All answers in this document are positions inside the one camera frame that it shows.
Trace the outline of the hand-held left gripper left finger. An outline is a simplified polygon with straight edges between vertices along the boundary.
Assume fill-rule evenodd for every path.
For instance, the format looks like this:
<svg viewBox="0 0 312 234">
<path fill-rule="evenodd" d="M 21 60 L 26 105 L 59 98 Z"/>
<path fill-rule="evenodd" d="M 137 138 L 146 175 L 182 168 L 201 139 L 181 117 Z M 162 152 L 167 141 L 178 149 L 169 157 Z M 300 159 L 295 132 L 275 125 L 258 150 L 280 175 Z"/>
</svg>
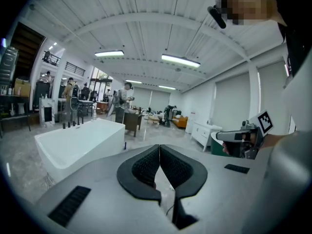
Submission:
<svg viewBox="0 0 312 234">
<path fill-rule="evenodd" d="M 161 201 L 161 192 L 154 188 L 160 167 L 159 145 L 125 160 L 117 170 L 120 186 L 136 199 Z"/>
</svg>

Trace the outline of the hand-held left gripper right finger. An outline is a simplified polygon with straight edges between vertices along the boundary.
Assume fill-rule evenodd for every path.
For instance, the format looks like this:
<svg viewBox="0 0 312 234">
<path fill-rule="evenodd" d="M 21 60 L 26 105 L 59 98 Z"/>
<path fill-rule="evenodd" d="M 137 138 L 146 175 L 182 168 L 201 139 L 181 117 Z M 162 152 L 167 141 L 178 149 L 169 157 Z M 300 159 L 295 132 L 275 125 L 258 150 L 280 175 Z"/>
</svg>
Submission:
<svg viewBox="0 0 312 234">
<path fill-rule="evenodd" d="M 207 180 L 208 171 L 202 163 L 167 145 L 160 145 L 159 161 L 176 197 L 196 195 Z"/>
</svg>

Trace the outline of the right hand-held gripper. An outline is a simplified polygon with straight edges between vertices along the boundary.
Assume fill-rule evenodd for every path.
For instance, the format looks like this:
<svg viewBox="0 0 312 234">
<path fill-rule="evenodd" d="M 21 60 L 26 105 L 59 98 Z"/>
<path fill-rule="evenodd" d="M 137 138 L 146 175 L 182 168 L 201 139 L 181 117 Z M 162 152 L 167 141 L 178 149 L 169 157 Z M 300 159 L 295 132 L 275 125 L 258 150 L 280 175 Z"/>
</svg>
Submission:
<svg viewBox="0 0 312 234">
<path fill-rule="evenodd" d="M 263 110 L 243 121 L 240 130 L 216 133 L 216 139 L 225 144 L 230 156 L 255 159 L 265 136 L 272 129 L 273 123 L 268 111 Z"/>
</svg>

